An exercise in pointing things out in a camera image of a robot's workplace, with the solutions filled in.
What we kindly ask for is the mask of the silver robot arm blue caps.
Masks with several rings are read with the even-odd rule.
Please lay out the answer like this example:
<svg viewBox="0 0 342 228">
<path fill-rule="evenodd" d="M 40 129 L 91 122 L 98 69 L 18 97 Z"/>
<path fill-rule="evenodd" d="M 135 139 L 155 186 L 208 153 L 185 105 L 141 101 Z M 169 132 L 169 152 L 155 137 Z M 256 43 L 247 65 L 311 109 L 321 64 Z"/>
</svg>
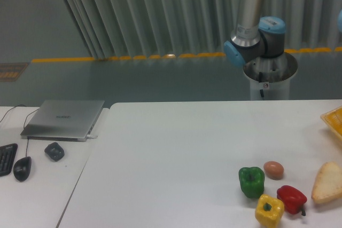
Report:
<svg viewBox="0 0 342 228">
<path fill-rule="evenodd" d="M 257 57 L 275 58 L 284 52 L 285 22 L 262 17 L 264 0 L 239 0 L 235 29 L 224 43 L 230 62 L 241 67 Z"/>
</svg>

